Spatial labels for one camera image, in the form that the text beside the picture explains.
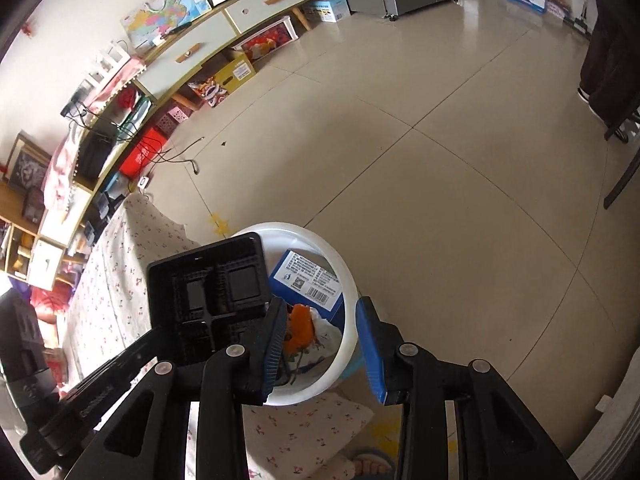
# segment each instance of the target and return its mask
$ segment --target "bare foot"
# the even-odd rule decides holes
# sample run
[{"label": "bare foot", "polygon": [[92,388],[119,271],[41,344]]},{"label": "bare foot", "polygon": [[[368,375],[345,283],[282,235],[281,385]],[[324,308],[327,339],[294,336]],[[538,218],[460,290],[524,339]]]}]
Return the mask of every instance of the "bare foot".
[{"label": "bare foot", "polygon": [[356,476],[384,475],[391,473],[391,464],[373,453],[362,453],[352,460],[356,468]]}]

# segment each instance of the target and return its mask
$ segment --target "cabinet leg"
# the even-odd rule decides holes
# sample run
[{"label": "cabinet leg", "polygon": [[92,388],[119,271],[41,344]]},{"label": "cabinet leg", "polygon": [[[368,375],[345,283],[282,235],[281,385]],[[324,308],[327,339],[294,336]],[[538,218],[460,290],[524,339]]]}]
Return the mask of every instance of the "cabinet leg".
[{"label": "cabinet leg", "polygon": [[311,25],[309,25],[309,22],[306,20],[305,13],[300,10],[300,7],[293,7],[293,9],[291,10],[295,14],[298,21],[302,23],[302,26],[305,27],[306,30],[311,30]]},{"label": "cabinet leg", "polygon": [[182,106],[186,106],[189,110],[193,110],[194,112],[200,110],[197,104],[189,101],[184,95],[178,94],[178,92],[172,95],[171,99],[173,99],[178,104],[181,104]]}]

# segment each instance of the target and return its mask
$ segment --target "black pants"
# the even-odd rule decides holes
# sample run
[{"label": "black pants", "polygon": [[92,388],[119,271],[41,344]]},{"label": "black pants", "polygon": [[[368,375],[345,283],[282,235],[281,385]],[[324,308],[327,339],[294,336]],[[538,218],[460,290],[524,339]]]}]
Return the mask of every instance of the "black pants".
[{"label": "black pants", "polygon": [[589,104],[611,126],[640,91],[640,56],[602,0],[591,43],[580,70],[580,88]]}]

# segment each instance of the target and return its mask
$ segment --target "picture frame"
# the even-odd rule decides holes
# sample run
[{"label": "picture frame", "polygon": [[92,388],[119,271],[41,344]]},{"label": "picture frame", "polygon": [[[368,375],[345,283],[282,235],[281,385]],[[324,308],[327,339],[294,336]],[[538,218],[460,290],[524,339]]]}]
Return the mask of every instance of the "picture frame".
[{"label": "picture frame", "polygon": [[6,165],[4,180],[9,187],[26,194],[32,187],[40,188],[51,156],[35,144],[24,132],[15,137]]}]

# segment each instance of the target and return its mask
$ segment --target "map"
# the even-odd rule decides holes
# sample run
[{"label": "map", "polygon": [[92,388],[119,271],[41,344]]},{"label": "map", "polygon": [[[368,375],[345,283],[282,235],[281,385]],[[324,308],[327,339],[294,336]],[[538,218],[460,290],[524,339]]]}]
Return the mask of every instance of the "map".
[{"label": "map", "polygon": [[154,46],[154,40],[174,28],[192,22],[211,10],[207,0],[151,0],[132,10],[122,20],[137,53]]}]

